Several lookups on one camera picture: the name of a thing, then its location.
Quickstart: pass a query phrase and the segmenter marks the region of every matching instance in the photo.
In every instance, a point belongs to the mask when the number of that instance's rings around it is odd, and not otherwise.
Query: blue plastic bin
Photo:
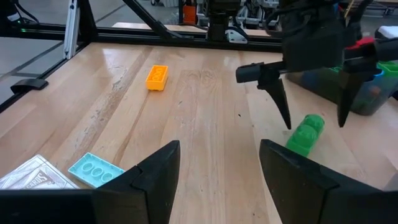
[[[321,68],[306,72],[289,73],[287,79],[334,103],[338,101],[338,70]],[[365,82],[354,99],[351,111],[360,115],[374,114],[398,90],[398,77],[381,74]]]

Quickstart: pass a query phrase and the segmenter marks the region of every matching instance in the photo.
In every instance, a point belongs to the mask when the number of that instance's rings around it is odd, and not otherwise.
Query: floor
[[[151,6],[139,0],[151,15],[164,24],[177,22],[177,8]],[[40,22],[65,24],[68,0],[20,0],[20,4]],[[111,27],[116,22],[142,22],[122,0],[90,0],[97,26]],[[372,35],[380,25],[397,24],[395,17],[365,17],[363,31]],[[62,59],[63,43],[52,40],[30,40],[0,37],[0,103],[12,96],[9,87],[27,77],[37,77]]]

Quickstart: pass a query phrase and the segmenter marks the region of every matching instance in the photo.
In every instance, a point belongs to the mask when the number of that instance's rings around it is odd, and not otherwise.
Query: metal frame
[[[70,0],[68,21],[65,26],[56,24],[31,24],[7,27],[0,30],[0,37],[26,39],[64,40],[64,59],[44,72],[45,79],[57,68],[92,42],[160,45],[171,47],[193,47],[204,49],[246,50],[260,52],[281,52],[281,40],[274,37],[250,36],[246,44],[230,42],[209,42],[203,32],[174,32],[156,21],[136,0],[123,0],[152,30],[115,29],[97,27],[88,0]],[[11,106],[23,94],[14,95],[0,105],[0,113]]]

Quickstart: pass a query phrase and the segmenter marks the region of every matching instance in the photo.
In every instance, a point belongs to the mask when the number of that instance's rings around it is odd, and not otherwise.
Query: red part
[[[183,6],[183,22],[186,24],[196,24],[197,8],[196,6]]]
[[[374,38],[373,37],[363,37],[361,40],[357,40],[357,42],[355,43],[355,45],[352,45],[351,47],[346,47],[346,49],[358,49],[360,46],[364,45],[364,44],[371,44],[374,42]]]

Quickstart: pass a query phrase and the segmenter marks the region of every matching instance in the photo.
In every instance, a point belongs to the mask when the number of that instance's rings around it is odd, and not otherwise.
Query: wood grain
[[[258,149],[261,139],[285,144],[292,131],[266,92],[234,77],[240,65],[280,59],[272,53],[90,44],[48,78],[47,88],[0,114],[0,176],[41,154],[78,182],[67,169],[86,152],[129,169],[179,139],[170,223],[280,223]],[[146,90],[154,64],[169,66],[164,91]],[[293,127],[309,113],[326,122],[310,159],[391,189],[398,167],[396,101],[374,116],[351,113],[339,128],[336,105],[284,83]]]

